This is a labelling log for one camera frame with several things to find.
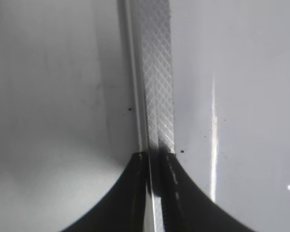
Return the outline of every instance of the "glossy white panel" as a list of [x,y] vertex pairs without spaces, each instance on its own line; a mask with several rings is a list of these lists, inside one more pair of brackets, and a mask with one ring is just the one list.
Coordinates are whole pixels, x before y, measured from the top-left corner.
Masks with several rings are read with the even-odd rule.
[[290,232],[290,0],[171,7],[180,162],[238,220]]
[[0,0],[0,232],[56,232],[138,151],[114,0]]

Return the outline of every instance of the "black curved base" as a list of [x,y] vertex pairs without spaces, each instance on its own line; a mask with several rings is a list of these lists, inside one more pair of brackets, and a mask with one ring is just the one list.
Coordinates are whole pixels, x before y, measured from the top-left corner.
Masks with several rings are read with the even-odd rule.
[[63,232],[142,232],[147,165],[146,154],[133,154],[110,191]]

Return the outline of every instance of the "white surface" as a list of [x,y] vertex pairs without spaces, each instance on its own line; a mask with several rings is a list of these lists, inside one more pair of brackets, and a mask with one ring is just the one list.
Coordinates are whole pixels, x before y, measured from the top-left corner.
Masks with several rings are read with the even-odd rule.
[[138,150],[114,0],[0,0],[0,232],[60,231]]
[[290,232],[290,0],[171,9],[180,162],[241,222]]

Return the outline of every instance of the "vertical metal bar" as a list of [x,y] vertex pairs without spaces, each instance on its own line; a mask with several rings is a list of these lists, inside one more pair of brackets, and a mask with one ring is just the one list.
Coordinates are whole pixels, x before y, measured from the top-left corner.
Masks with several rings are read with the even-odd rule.
[[[142,149],[174,152],[173,77],[168,0],[126,0],[139,143]],[[161,198],[153,190],[158,176],[150,163],[153,228],[163,232]]]

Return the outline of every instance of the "knurled metal surface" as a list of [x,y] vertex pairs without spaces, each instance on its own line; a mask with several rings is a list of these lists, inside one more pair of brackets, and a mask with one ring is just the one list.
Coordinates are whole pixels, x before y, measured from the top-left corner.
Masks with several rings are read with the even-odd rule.
[[[139,33],[149,148],[174,152],[173,74],[168,0],[139,0]],[[155,232],[163,232],[161,198],[152,192]]]

